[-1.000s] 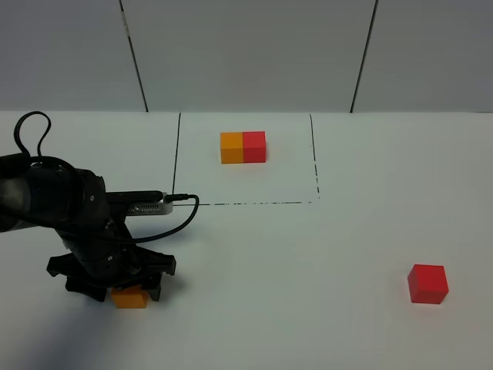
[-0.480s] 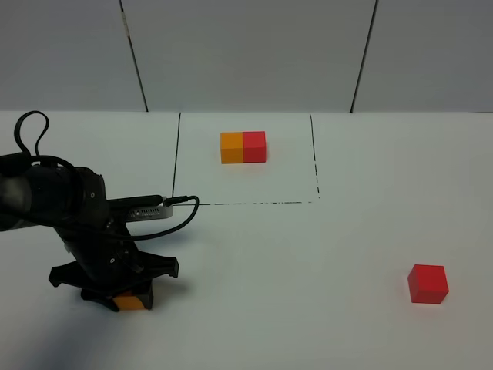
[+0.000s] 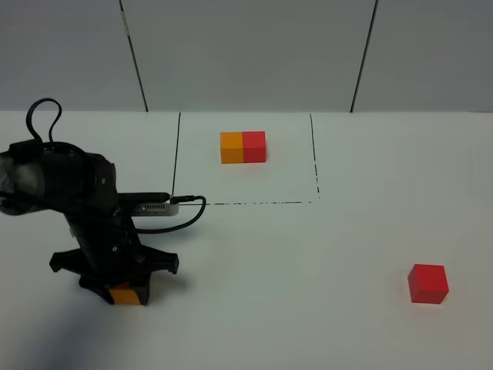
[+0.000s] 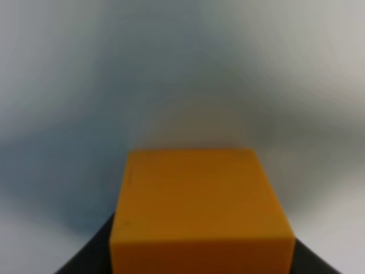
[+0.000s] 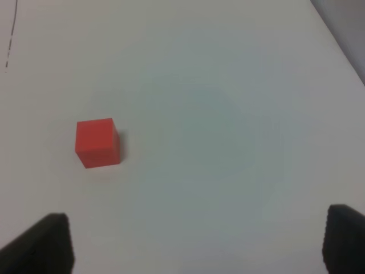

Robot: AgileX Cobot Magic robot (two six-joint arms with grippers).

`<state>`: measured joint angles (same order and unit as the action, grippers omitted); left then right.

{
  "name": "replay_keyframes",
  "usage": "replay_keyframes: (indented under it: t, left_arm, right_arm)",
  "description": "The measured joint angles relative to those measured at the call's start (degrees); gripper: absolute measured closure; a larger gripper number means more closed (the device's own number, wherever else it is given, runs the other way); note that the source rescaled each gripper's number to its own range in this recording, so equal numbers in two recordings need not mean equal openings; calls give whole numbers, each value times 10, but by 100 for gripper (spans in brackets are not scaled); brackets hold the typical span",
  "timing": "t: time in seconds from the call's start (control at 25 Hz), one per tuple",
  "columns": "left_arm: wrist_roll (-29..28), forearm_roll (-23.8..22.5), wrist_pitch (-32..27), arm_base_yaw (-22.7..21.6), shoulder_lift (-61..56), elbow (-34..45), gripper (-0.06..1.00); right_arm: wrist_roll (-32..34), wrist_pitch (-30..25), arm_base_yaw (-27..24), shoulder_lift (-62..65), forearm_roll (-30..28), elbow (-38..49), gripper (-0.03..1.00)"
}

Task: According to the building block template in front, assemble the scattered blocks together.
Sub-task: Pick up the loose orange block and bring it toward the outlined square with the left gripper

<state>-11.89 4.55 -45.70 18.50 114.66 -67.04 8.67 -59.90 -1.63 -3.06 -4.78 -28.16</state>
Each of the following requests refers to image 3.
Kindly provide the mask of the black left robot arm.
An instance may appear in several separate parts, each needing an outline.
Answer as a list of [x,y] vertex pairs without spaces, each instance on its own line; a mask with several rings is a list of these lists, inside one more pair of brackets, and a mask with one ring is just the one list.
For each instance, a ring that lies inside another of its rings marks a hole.
[[63,214],[79,246],[53,254],[50,268],[77,274],[81,288],[109,304],[146,305],[152,273],[177,272],[177,255],[143,245],[132,221],[165,214],[171,199],[168,193],[119,193],[115,166],[99,154],[28,140],[1,155],[2,213]]

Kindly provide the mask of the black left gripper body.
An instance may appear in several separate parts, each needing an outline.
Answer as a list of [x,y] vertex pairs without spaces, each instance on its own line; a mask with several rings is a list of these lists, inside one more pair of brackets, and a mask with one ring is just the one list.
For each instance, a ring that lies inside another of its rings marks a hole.
[[97,221],[95,215],[66,214],[72,236],[79,247],[57,252],[49,262],[54,271],[67,270],[103,284],[129,281],[155,271],[175,274],[177,254],[159,251],[140,242],[132,214],[119,210]]

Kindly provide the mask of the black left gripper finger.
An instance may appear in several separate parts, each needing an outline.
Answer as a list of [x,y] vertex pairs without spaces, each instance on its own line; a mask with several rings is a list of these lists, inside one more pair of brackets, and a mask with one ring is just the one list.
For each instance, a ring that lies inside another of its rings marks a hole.
[[150,296],[150,274],[144,274],[133,278],[129,282],[129,287],[138,298],[139,304],[147,305]]
[[91,291],[92,293],[100,296],[100,298],[102,298],[106,303],[115,304],[115,301],[112,298],[112,295],[106,286],[96,281],[92,281],[87,277],[83,277],[83,276],[81,276],[79,279],[79,286],[83,289],[86,289],[87,291]]

